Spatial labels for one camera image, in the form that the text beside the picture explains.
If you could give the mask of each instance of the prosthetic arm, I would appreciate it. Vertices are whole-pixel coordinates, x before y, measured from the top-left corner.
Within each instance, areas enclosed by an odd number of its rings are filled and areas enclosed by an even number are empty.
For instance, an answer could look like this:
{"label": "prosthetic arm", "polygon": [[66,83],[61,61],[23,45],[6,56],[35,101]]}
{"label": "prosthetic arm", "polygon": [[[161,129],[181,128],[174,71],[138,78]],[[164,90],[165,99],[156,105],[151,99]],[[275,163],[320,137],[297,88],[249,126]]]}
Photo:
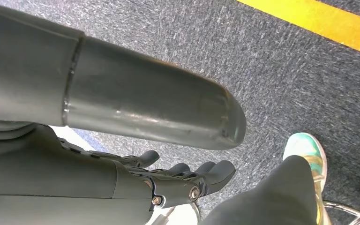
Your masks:
{"label": "prosthetic arm", "polygon": [[246,129],[216,83],[0,6],[0,225],[142,225],[235,173],[228,161],[149,171],[155,151],[84,151],[47,125],[212,150],[238,146]]}

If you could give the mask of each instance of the metal screw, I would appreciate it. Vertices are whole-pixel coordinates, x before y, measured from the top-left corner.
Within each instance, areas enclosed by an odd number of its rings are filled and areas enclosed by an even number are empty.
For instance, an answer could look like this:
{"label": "metal screw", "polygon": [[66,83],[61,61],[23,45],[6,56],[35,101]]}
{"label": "metal screw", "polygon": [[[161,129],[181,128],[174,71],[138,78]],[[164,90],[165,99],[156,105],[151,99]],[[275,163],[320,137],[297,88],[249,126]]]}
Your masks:
{"label": "metal screw", "polygon": [[190,200],[195,202],[199,198],[199,188],[197,186],[193,186],[190,190]]}
{"label": "metal screw", "polygon": [[159,196],[154,196],[152,198],[152,204],[154,204],[154,205],[159,205],[161,202],[162,202],[162,198]]}

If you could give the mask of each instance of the yellow stripe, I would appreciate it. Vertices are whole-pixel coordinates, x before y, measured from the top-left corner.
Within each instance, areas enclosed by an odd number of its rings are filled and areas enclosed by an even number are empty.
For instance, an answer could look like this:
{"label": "yellow stripe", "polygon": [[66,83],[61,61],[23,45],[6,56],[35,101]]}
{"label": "yellow stripe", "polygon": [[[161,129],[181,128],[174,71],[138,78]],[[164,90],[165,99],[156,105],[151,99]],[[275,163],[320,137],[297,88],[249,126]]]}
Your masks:
{"label": "yellow stripe", "polygon": [[360,51],[360,16],[316,0],[238,0]]}

